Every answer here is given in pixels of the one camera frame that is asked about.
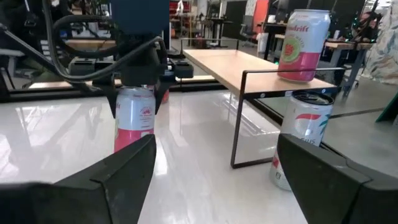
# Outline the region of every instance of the soda can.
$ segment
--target soda can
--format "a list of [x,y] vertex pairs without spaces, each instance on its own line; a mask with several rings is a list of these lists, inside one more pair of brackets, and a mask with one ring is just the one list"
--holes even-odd
[[[316,69],[329,25],[329,11],[296,9],[287,23],[278,69]],[[278,76],[296,82],[309,82],[315,72],[278,72]]]
[[[319,146],[333,109],[333,103],[333,98],[321,93],[294,91],[287,105],[280,132],[292,134],[303,141]],[[276,186],[291,190],[277,151],[272,160],[269,175]]]
[[116,99],[114,151],[154,133],[155,96],[152,90],[123,87]]

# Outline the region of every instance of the black metal table frame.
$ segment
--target black metal table frame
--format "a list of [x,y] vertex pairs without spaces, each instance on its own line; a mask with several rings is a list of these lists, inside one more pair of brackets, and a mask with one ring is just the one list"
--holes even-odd
[[[238,101],[238,110],[236,112],[236,124],[234,130],[234,140],[232,146],[232,153],[231,153],[231,167],[233,169],[243,168],[254,166],[258,164],[264,164],[267,162],[272,161],[272,157],[265,158],[265,159],[258,159],[255,161],[247,161],[241,163],[236,162],[236,150],[238,148],[238,139],[239,139],[239,129],[241,125],[241,118],[242,118],[242,110],[243,110],[243,101],[244,100],[254,100],[259,98],[273,98],[273,97],[284,97],[289,95],[292,91],[295,90],[282,90],[282,91],[261,91],[256,93],[245,93],[246,89],[246,80],[248,74],[250,73],[275,73],[275,72],[318,72],[318,71],[333,71],[333,70],[345,70],[344,68],[317,68],[317,69],[304,69],[304,70],[245,70],[242,73],[242,81],[241,81],[241,88],[239,91],[239,101]],[[337,92],[338,87],[330,87],[330,88],[312,88],[312,89],[302,89],[308,91],[315,91],[319,93],[329,93],[334,94]]]

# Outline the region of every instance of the can lid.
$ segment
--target can lid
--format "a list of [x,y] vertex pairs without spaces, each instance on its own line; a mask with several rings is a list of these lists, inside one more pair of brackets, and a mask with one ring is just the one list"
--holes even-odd
[[327,106],[332,105],[335,102],[332,97],[314,91],[294,91],[292,96],[296,100],[312,105]]
[[329,10],[319,10],[319,9],[294,9],[295,12],[323,12],[330,13]]

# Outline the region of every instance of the pink and white can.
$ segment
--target pink and white can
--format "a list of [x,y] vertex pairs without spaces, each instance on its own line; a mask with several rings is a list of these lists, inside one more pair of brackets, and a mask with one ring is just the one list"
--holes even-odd
[[[329,25],[329,11],[296,9],[287,23],[278,70],[316,69]],[[315,72],[278,72],[278,76],[309,82]]]
[[124,87],[116,100],[114,151],[154,133],[155,96],[148,88]]

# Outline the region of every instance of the office chair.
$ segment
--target office chair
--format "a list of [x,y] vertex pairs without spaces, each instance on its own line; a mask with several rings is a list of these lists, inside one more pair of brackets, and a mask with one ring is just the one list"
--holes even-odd
[[250,46],[250,47],[255,47],[256,45],[253,44],[250,39],[252,39],[252,37],[254,35],[257,35],[256,32],[253,31],[253,17],[252,16],[244,16],[243,17],[243,24],[241,31],[239,32],[239,34],[241,34],[241,36],[246,38],[246,41],[243,43],[243,46]]

